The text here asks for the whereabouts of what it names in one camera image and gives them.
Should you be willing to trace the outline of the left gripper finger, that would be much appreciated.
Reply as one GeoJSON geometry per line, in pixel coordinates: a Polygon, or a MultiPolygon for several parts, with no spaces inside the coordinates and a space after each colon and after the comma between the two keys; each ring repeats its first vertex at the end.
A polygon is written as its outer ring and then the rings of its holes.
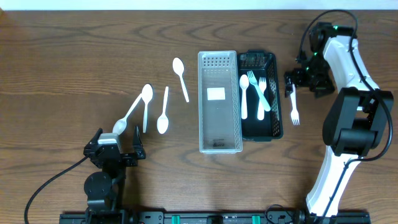
{"type": "Polygon", "coordinates": [[[135,153],[143,153],[144,152],[144,148],[143,148],[143,145],[142,145],[142,141],[141,141],[141,137],[140,137],[140,131],[139,131],[139,127],[138,126],[134,127],[132,146],[133,146],[133,149],[134,149],[135,153]]]}
{"type": "Polygon", "coordinates": [[[90,140],[90,145],[97,145],[98,144],[98,139],[100,138],[101,134],[103,133],[103,130],[99,128],[93,138],[90,140]]]}

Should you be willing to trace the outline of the white fork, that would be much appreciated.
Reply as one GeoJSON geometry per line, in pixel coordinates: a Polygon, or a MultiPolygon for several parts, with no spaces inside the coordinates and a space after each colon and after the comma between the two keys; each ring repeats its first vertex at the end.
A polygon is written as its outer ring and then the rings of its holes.
{"type": "MultiPolygon", "coordinates": [[[[261,93],[264,94],[266,88],[267,88],[267,83],[266,83],[266,78],[265,77],[261,77],[259,79],[259,88],[261,90],[261,93]]],[[[258,120],[263,120],[264,119],[264,107],[261,103],[261,101],[259,101],[259,105],[258,105],[258,109],[257,109],[257,118],[258,120]]]]}

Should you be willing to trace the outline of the white fork tines down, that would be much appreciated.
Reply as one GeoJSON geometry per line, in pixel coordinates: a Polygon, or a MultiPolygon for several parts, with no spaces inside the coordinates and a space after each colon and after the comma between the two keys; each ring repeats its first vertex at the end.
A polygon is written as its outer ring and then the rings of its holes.
{"type": "Polygon", "coordinates": [[[298,126],[300,124],[299,112],[297,110],[297,99],[295,85],[292,85],[292,93],[290,94],[290,100],[292,104],[292,111],[290,112],[290,118],[293,125],[298,126]]]}

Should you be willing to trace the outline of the pale green fork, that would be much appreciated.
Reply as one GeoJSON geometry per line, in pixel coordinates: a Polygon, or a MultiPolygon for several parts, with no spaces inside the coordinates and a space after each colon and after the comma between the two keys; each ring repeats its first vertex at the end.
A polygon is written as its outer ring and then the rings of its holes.
{"type": "Polygon", "coordinates": [[[271,107],[270,107],[268,101],[266,100],[266,98],[265,98],[263,92],[262,92],[261,89],[259,88],[259,85],[258,85],[258,83],[257,83],[257,79],[256,79],[256,77],[254,76],[253,71],[252,71],[252,70],[248,71],[248,72],[247,72],[247,76],[248,76],[248,78],[249,78],[250,84],[253,85],[253,86],[255,87],[256,91],[257,91],[259,100],[260,100],[260,102],[261,102],[261,104],[262,104],[262,107],[263,107],[264,111],[270,111],[270,110],[271,110],[271,107]]]}

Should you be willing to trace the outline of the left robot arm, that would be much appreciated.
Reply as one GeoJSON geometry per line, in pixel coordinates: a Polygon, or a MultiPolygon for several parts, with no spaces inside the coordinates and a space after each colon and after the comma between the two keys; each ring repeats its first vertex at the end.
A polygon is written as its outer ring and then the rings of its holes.
{"type": "Polygon", "coordinates": [[[122,222],[127,220],[126,211],[121,208],[126,168],[137,166],[139,160],[146,158],[138,126],[134,128],[132,148],[132,152],[122,153],[119,135],[104,133],[102,129],[97,130],[84,147],[83,155],[101,169],[91,174],[84,184],[88,222],[105,217],[118,217],[122,222]]]}

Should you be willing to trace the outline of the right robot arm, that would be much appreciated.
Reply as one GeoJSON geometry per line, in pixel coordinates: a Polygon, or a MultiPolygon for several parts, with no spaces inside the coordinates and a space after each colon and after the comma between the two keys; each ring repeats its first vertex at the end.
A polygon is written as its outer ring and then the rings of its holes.
{"type": "Polygon", "coordinates": [[[317,96],[338,96],[323,123],[325,158],[315,185],[306,197],[306,222],[333,223],[342,215],[338,205],[360,162],[369,162],[371,149],[392,129],[394,97],[372,80],[358,49],[356,29],[318,22],[309,30],[313,55],[298,53],[300,68],[286,72],[285,95],[296,107],[295,91],[305,86],[317,96]]]}

